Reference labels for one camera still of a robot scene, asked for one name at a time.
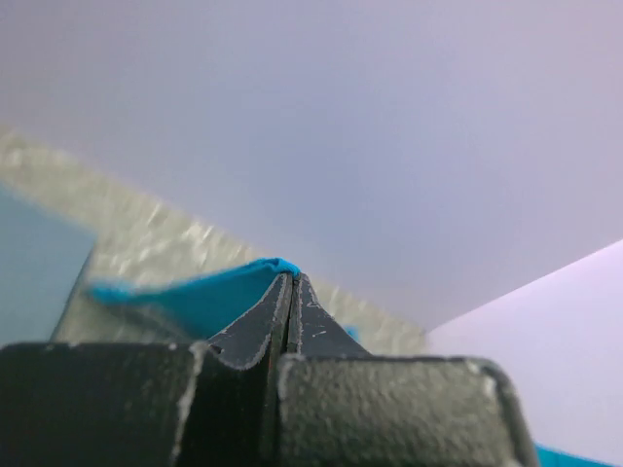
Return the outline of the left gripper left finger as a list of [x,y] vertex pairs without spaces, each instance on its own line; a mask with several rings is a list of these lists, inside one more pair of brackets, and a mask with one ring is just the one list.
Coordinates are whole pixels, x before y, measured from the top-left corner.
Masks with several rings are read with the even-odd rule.
[[207,341],[4,347],[2,464],[272,465],[291,299],[283,273]]

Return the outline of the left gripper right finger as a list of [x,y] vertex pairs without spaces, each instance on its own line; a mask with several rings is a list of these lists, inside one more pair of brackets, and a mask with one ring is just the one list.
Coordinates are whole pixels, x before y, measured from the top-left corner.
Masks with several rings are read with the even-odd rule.
[[301,275],[276,378],[282,466],[534,466],[517,391],[495,362],[374,355]]

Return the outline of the bright blue t shirt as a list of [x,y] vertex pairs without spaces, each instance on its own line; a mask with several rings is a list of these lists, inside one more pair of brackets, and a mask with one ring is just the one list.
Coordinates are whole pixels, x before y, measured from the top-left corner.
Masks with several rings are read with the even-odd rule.
[[[279,259],[261,259],[247,265],[227,269],[208,276],[178,282],[165,288],[133,289],[113,283],[95,283],[90,295],[99,303],[127,309],[152,311],[181,329],[191,342],[207,341],[223,332],[263,297],[271,283],[286,273],[292,279],[292,295],[301,275],[300,270]],[[287,350],[289,316],[284,348],[276,364]],[[276,394],[275,461],[276,459]],[[538,462],[534,466],[583,466],[586,459],[546,449],[534,443]]]

